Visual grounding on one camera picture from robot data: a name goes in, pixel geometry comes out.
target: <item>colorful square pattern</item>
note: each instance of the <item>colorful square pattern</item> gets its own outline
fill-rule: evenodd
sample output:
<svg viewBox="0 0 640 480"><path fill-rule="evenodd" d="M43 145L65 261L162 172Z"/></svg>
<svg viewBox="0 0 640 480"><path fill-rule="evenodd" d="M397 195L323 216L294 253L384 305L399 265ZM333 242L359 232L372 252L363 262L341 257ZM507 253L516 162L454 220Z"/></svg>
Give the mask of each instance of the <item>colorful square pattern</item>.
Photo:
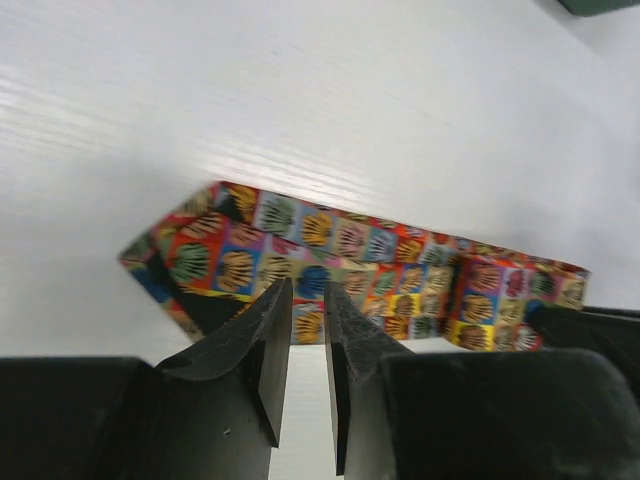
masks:
<svg viewBox="0 0 640 480"><path fill-rule="evenodd" d="M563 262L341 211L246 185L197 192L121 263L194 340L275 280L293 279L292 342L324 341L327 282L398 340L442 335L479 351L535 349L536 305L579 309L589 272Z"/></svg>

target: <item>white surface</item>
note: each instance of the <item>white surface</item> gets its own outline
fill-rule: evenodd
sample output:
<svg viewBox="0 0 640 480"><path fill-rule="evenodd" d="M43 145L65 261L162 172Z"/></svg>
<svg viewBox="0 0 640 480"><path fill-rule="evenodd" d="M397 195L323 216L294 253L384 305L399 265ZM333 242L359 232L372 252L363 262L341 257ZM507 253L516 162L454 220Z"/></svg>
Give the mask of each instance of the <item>white surface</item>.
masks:
<svg viewBox="0 0 640 480"><path fill-rule="evenodd" d="M186 340L116 253L222 178L583 264L640 307L638 9L0 0L0 353ZM332 477L294 349L273 479Z"/></svg>

